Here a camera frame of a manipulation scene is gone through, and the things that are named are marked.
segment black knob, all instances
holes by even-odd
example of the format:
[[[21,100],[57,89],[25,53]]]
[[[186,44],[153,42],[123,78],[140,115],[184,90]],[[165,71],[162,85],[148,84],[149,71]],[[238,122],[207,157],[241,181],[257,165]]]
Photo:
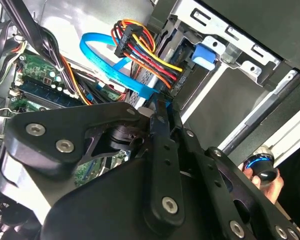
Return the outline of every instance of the black knob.
[[[278,172],[274,168],[274,157],[269,153],[259,153],[249,157],[245,162],[243,169],[251,168],[253,176],[258,176],[261,185],[267,185],[277,178]]]

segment hand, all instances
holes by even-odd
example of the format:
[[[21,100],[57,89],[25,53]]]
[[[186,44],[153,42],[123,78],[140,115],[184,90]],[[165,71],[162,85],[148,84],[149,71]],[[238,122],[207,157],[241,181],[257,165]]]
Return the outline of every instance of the hand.
[[[263,194],[273,203],[275,204],[279,194],[281,192],[281,189],[284,186],[284,180],[283,178],[280,176],[280,172],[279,169],[277,169],[277,177],[275,180],[273,180],[273,182],[271,182],[268,186],[266,186],[264,189],[262,189]],[[252,183],[258,188],[260,189],[260,183],[261,180],[258,176],[254,176],[253,175],[253,170],[251,168],[247,168],[243,171],[244,175],[246,175],[246,177],[248,179],[250,179],[252,181]]]

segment fan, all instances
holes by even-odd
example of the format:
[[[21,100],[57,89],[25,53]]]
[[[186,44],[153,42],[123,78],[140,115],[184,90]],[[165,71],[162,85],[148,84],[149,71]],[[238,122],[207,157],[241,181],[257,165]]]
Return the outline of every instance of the fan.
[[[0,240],[34,240],[40,229],[30,209],[0,193]]]

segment screw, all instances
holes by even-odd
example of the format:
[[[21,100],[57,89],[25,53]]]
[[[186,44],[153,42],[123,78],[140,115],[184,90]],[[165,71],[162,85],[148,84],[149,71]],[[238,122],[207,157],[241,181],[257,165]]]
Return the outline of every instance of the screw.
[[[43,134],[45,134],[46,129],[44,126],[42,126],[41,124],[38,123],[30,123],[25,127],[25,130],[28,134],[32,135],[32,136],[42,136]]]
[[[292,235],[295,240],[299,240],[298,235],[291,228],[288,228],[288,232]]]
[[[288,238],[286,232],[282,229],[282,227],[277,225],[277,226],[275,226],[275,230],[282,239],[287,239]]]
[[[166,122],[165,119],[164,119],[162,116],[158,116],[157,118],[158,118],[158,120],[159,120],[160,122],[162,122],[163,124]]]
[[[213,150],[214,154],[217,155],[218,157],[221,157],[221,152],[219,150]]]
[[[162,206],[170,214],[176,214],[178,211],[178,205],[176,201],[169,196],[162,198]]]
[[[128,108],[126,111],[127,111],[128,113],[132,114],[132,115],[135,115],[135,114],[136,114],[135,111],[133,111],[133,110],[130,109],[130,108]]]
[[[65,154],[72,153],[75,150],[75,145],[66,139],[61,139],[55,143],[56,149]]]
[[[24,61],[24,60],[26,60],[26,56],[20,55],[20,56],[19,56],[19,59],[20,59],[21,61]]]
[[[245,237],[245,232],[244,232],[243,228],[236,221],[232,220],[230,222],[230,228],[231,228],[232,232],[235,235],[237,235],[239,238],[243,239]]]
[[[193,137],[194,136],[194,133],[190,130],[187,130],[186,133],[190,136],[190,137]]]

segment connector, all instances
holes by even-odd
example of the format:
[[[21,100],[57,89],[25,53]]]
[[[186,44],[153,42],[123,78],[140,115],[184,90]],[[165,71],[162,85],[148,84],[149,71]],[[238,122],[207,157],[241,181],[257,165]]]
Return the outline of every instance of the connector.
[[[128,48],[128,43],[130,43],[133,39],[132,35],[135,34],[139,38],[143,30],[144,28],[142,26],[138,26],[136,24],[128,25],[123,32],[123,36],[118,46],[116,47],[114,54],[118,58],[124,58],[125,57],[124,52],[126,52]]]

